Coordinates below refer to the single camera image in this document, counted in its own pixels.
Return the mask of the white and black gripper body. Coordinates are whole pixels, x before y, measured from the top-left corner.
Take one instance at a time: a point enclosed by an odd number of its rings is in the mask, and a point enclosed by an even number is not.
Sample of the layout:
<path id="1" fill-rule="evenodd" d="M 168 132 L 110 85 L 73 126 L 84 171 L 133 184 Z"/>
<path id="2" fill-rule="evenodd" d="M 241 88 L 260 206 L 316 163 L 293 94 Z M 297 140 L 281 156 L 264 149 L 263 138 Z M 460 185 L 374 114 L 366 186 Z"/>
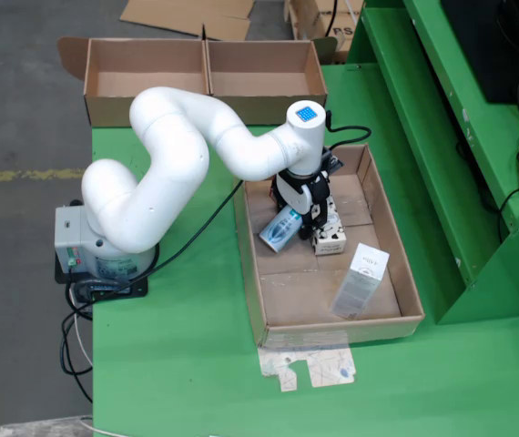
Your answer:
<path id="1" fill-rule="evenodd" d="M 305 178 L 300 178 L 288 170 L 276 175 L 276 188 L 283 203 L 301 215 L 311 214 L 313 207 L 319 211 L 327 208 L 330 196 L 329 179 L 326 171 L 317 171 Z"/>

